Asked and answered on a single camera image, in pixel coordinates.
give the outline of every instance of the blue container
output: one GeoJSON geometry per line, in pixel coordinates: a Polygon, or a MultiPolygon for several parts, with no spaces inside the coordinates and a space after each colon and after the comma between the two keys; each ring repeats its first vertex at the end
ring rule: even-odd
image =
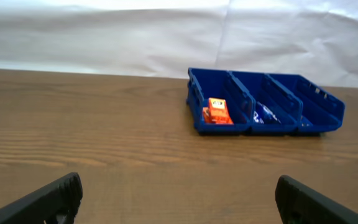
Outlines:
{"type": "Polygon", "coordinates": [[[250,127],[254,102],[238,80],[225,70],[189,68],[187,103],[199,133],[240,134],[250,127]],[[225,99],[231,124],[207,124],[202,115],[209,98],[225,99]]]}
{"type": "Polygon", "coordinates": [[[345,104],[301,75],[271,74],[303,102],[300,133],[334,131],[342,126],[345,104]]]}
{"type": "Polygon", "coordinates": [[[298,128],[302,102],[270,75],[256,72],[231,72],[248,89],[255,102],[262,103],[281,124],[261,124],[252,119],[251,133],[294,133],[298,128]]]}

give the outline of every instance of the blue and white package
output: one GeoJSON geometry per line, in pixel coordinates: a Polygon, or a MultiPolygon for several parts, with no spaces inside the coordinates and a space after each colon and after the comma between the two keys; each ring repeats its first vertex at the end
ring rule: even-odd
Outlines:
{"type": "Polygon", "coordinates": [[[262,103],[256,102],[254,121],[258,124],[281,124],[276,115],[262,103]]]}

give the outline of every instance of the wooden table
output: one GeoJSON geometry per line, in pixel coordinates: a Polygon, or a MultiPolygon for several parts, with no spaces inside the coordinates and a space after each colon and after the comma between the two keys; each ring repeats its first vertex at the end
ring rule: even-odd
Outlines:
{"type": "Polygon", "coordinates": [[[76,223],[281,223],[288,174],[358,212],[358,89],[319,137],[199,136],[186,80],[0,70],[0,207],[77,171],[76,223]]]}

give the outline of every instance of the white backdrop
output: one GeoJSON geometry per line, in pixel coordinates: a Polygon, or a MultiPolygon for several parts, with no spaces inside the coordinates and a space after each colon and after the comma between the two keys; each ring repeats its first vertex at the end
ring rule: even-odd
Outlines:
{"type": "Polygon", "coordinates": [[[358,87],[358,1],[0,0],[0,68],[187,78],[188,67],[358,87]]]}

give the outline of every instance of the blue plastic bin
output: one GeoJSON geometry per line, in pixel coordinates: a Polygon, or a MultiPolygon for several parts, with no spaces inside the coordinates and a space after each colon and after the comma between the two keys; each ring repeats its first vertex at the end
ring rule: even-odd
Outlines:
{"type": "Polygon", "coordinates": [[[267,106],[281,124],[260,124],[253,119],[251,133],[293,133],[298,128],[302,102],[270,75],[256,72],[231,72],[249,90],[255,102],[267,106]]]}
{"type": "Polygon", "coordinates": [[[303,102],[300,133],[334,131],[342,126],[345,104],[301,75],[271,74],[303,102]]]}
{"type": "Polygon", "coordinates": [[[189,68],[187,103],[194,119],[194,127],[199,133],[240,134],[250,127],[250,116],[254,102],[250,95],[236,83],[225,70],[189,68]],[[203,107],[208,107],[209,98],[225,99],[231,124],[207,124],[202,115],[203,107]]]}

